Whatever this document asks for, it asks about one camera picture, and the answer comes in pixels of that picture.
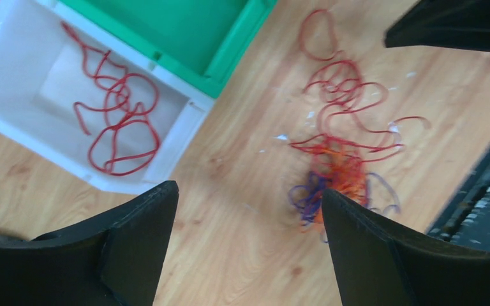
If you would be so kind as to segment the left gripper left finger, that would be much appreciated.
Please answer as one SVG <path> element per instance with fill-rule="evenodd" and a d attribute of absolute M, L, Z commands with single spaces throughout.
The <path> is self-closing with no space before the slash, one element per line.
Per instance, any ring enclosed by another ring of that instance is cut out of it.
<path fill-rule="evenodd" d="M 0 305 L 152 305 L 178 200 L 165 181 L 32 240 L 0 235 Z"/>

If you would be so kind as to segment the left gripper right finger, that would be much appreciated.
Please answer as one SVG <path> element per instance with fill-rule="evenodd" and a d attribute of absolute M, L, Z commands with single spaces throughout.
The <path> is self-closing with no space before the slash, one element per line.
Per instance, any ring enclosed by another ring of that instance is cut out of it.
<path fill-rule="evenodd" d="M 322 214 L 343 305 L 490 305 L 490 252 L 427 236 L 333 189 Z"/>

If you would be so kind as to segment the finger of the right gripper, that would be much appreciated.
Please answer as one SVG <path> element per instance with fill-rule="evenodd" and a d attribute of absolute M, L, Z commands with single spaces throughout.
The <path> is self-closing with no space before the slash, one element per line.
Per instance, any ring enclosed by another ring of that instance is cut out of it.
<path fill-rule="evenodd" d="M 490 0 L 417 1 L 386 30 L 383 43 L 490 52 Z"/>

